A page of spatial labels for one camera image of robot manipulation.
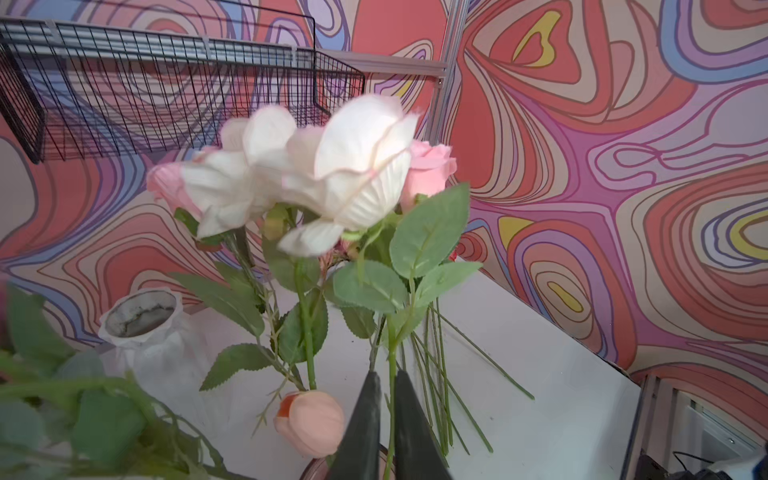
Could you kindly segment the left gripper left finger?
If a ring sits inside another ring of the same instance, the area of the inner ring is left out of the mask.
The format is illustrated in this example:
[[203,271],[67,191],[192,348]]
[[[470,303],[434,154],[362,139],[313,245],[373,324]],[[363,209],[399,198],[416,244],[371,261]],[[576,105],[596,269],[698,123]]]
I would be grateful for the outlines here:
[[369,371],[327,479],[379,478],[380,421],[380,377],[375,371]]

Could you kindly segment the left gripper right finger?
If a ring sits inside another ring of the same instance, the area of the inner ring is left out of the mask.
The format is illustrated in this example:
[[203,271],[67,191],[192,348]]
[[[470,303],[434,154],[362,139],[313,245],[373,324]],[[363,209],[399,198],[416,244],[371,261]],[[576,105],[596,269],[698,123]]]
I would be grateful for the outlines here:
[[451,480],[409,375],[395,376],[395,473],[399,480]]

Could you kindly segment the peach tulip bud stem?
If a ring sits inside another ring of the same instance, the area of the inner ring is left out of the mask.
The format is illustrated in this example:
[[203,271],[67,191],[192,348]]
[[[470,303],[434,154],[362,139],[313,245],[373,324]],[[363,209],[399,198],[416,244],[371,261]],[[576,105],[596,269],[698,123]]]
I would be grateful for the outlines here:
[[286,395],[274,425],[302,455],[322,458],[336,453],[344,435],[345,417],[331,395],[309,390]]

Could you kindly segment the light pink rose stem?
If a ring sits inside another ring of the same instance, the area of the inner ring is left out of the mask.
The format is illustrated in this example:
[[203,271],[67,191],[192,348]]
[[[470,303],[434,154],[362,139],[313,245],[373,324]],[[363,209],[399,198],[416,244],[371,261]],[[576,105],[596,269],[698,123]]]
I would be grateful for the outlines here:
[[395,376],[404,370],[417,392],[407,337],[424,320],[427,307],[477,273],[477,262],[459,263],[456,249],[469,217],[469,190],[450,185],[457,161],[450,147],[415,141],[400,201],[362,237],[360,256],[337,271],[336,305],[350,331],[371,343],[368,366],[386,363],[380,377],[380,444],[387,467],[395,465]]

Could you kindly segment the cream white rose stem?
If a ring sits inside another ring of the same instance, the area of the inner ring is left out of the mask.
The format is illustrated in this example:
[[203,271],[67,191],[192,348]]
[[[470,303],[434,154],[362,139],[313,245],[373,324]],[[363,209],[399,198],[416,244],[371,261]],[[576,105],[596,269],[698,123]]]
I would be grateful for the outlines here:
[[298,365],[312,367],[328,333],[327,270],[341,260],[346,237],[365,234],[395,209],[411,166],[416,115],[388,96],[364,95],[344,104],[322,126],[300,127],[288,109],[267,105],[229,120],[220,148],[184,166],[186,191],[202,211],[197,221],[174,215],[207,243],[234,240],[261,221],[273,276],[296,293],[279,313],[270,291],[247,274],[217,287],[190,274],[178,281],[206,304],[248,329],[268,334],[267,345],[224,350],[203,381],[212,390],[241,370],[272,367],[298,383]]

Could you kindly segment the pink grey glass vase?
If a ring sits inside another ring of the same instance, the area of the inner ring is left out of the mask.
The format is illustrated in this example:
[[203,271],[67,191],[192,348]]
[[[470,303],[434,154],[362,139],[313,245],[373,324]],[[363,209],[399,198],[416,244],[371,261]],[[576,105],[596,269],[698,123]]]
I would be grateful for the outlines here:
[[[378,479],[395,479],[396,471],[395,465],[391,464],[387,467],[387,447],[380,444],[378,453]],[[333,470],[333,464],[336,460],[337,454],[329,455],[323,458],[313,459],[309,462],[306,468],[300,475],[300,480],[325,480],[329,477],[330,472]]]

